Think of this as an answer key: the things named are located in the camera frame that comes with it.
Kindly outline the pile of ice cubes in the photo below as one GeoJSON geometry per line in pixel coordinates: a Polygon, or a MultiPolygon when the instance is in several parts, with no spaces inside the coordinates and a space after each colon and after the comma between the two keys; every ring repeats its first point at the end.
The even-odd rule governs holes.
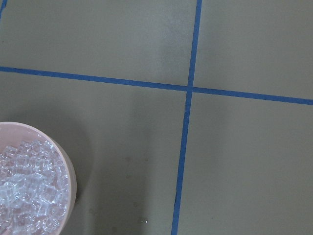
{"type": "Polygon", "coordinates": [[[66,217],[69,176],[55,145],[22,141],[0,155],[0,233],[56,235],[66,217]]]}

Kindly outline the pink bowl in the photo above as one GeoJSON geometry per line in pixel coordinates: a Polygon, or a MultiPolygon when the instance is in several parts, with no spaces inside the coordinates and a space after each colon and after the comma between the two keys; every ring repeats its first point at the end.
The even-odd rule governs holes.
{"type": "Polygon", "coordinates": [[[49,141],[53,145],[55,145],[57,152],[59,153],[63,163],[65,164],[66,172],[69,176],[69,201],[67,204],[68,209],[66,212],[66,217],[61,224],[61,228],[58,230],[57,235],[59,235],[70,218],[70,215],[74,208],[77,193],[75,170],[68,154],[54,139],[52,139],[44,132],[36,129],[35,127],[18,122],[1,122],[0,124],[0,153],[2,153],[2,151],[9,145],[17,147],[22,141],[32,142],[35,140],[49,141]]]}

